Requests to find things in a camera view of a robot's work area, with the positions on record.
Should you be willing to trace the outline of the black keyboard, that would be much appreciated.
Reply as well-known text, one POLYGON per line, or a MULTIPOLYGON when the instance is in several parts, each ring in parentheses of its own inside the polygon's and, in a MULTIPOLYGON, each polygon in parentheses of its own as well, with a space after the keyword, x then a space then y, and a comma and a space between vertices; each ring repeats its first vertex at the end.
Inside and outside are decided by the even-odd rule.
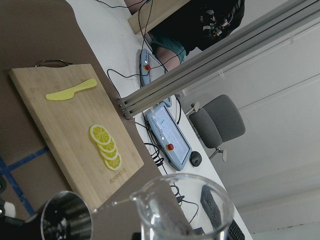
MULTIPOLYGON (((207 214, 214 229, 222 224, 221 212, 216 204, 211 190, 208 186, 204 185, 201 189, 200 203, 207 214)), ((228 228, 227 240, 245 240, 245 235, 233 219, 228 228)))

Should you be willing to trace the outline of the black computer mouse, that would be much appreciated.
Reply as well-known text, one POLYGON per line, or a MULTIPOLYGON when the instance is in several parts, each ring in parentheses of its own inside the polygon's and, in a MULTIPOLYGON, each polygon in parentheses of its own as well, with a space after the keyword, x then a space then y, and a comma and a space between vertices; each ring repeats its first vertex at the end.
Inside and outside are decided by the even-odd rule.
POLYGON ((192 151, 189 161, 193 167, 198 167, 202 163, 202 156, 198 151, 192 151))

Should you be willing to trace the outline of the blue tape line crosswise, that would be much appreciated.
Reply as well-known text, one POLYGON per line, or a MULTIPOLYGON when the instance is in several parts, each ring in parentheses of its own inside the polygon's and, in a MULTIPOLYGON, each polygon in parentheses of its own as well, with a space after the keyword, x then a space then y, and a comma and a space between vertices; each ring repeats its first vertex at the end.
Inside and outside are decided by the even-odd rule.
POLYGON ((2 175, 4 175, 5 172, 13 171, 13 170, 17 169, 18 167, 20 167, 20 166, 22 166, 22 165, 24 165, 24 164, 36 159, 37 157, 39 157, 39 156, 41 156, 41 155, 43 155, 43 154, 45 154, 45 153, 47 153, 49 151, 50 151, 49 148, 46 146, 46 147, 44 147, 44 148, 42 148, 42 149, 40 149, 40 150, 30 154, 30 155, 18 160, 17 162, 15 162, 15 163, 13 163, 13 164, 11 164, 9 166, 1 167, 0 173, 2 175))

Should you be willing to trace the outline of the steel jigger measuring cup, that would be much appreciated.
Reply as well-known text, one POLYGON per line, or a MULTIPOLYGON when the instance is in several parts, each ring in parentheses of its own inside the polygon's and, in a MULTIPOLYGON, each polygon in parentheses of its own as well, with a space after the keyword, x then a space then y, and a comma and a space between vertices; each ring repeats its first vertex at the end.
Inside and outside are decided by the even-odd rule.
POLYGON ((44 205, 40 218, 43 240, 90 240, 92 233, 89 207, 75 192, 59 192, 44 205))

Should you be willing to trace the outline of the wooden cutting board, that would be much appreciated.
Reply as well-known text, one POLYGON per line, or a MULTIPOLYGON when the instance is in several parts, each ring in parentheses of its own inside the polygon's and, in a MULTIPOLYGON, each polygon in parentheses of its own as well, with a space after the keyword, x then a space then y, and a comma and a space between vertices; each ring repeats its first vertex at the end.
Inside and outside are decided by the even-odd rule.
POLYGON ((74 87, 98 76, 90 64, 65 67, 13 68, 9 76, 40 130, 68 184, 91 210, 99 208, 142 166, 143 160, 103 85, 77 92, 67 100, 47 94, 74 87), (122 166, 104 164, 90 126, 104 126, 115 140, 122 166))

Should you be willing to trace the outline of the blue tape line lengthwise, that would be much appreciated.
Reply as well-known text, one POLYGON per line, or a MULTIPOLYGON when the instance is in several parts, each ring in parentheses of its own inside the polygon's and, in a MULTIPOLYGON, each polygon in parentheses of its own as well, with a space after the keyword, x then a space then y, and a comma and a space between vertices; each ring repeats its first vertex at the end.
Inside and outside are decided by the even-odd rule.
POLYGON ((17 183, 16 179, 11 174, 9 167, 5 164, 4 160, 0 158, 0 174, 4 175, 8 183, 11 185, 12 189, 14 190, 15 194, 17 195, 18 199, 24 206, 25 210, 29 214, 29 216, 33 216, 35 214, 34 208, 31 206, 28 199, 24 196, 24 193, 17 183))

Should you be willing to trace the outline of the teach pendant with red button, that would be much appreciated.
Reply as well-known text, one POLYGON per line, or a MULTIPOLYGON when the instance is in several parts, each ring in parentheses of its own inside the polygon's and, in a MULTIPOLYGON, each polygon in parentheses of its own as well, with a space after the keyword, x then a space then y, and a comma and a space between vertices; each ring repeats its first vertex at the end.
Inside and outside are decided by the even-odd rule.
POLYGON ((164 65, 151 52, 143 48, 139 62, 140 86, 148 85, 165 73, 167 73, 167 69, 164 65))

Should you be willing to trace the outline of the lemon slice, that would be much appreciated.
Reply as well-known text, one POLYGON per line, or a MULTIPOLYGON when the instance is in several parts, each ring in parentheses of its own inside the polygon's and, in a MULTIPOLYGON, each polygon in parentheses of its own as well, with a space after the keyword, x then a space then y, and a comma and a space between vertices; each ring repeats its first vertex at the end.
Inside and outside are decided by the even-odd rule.
POLYGON ((115 159, 104 158, 105 166, 111 171, 117 171, 122 167, 123 161, 120 155, 117 155, 115 159))
POLYGON ((111 142, 109 132, 104 126, 99 124, 90 126, 89 135, 99 145, 107 145, 111 142))
POLYGON ((104 159, 111 160, 111 161, 115 160, 117 158, 117 156, 119 155, 119 152, 117 149, 115 149, 111 152, 105 152, 102 150, 100 150, 99 152, 104 159))
POLYGON ((116 143, 113 139, 111 139, 106 145, 97 144, 97 147, 105 153, 112 153, 117 149, 116 143))

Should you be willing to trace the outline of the grey office chair right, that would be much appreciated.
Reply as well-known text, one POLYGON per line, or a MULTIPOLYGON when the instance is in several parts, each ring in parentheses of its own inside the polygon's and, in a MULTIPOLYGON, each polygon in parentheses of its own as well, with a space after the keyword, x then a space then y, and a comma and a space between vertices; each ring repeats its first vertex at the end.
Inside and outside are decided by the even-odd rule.
POLYGON ((227 150, 220 145, 242 136, 246 127, 240 112, 229 96, 222 94, 189 115, 189 120, 208 149, 215 149, 209 159, 221 153, 227 161, 227 150))

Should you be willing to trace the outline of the aluminium frame post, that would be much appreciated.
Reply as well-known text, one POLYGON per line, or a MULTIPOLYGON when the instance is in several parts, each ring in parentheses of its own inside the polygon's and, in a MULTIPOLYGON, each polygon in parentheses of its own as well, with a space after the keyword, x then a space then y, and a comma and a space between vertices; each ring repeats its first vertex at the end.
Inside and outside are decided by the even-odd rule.
POLYGON ((289 0, 117 101, 126 119, 320 16, 318 0, 289 0))

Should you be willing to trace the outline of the seated operator in black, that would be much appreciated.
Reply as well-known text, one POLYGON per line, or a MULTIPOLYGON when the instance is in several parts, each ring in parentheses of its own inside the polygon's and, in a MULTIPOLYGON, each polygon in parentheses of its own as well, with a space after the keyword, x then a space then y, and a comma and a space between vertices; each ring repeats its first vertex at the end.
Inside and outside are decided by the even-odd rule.
POLYGON ((191 0, 151 30, 152 53, 171 71, 195 48, 204 51, 228 37, 244 14, 243 0, 191 0))

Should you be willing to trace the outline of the yellow plastic knife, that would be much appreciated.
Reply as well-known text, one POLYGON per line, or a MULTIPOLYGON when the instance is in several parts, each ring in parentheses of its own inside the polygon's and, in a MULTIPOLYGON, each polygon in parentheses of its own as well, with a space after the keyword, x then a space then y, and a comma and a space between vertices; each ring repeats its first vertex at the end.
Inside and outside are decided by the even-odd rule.
POLYGON ((45 98, 50 101, 64 101, 64 100, 72 99, 76 92, 88 90, 96 86, 97 86, 97 80, 95 78, 90 78, 73 87, 70 87, 58 92, 46 94, 45 98))

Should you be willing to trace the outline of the clear glass beaker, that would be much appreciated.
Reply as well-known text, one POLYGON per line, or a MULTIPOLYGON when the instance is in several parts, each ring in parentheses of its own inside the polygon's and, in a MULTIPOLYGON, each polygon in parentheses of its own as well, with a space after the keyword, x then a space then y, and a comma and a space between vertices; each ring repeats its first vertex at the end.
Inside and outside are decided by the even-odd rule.
POLYGON ((141 219, 143 240, 225 240, 234 219, 235 207, 226 190, 206 177, 175 173, 156 177, 131 194, 141 219), (208 186, 220 214, 214 228, 201 200, 208 186))

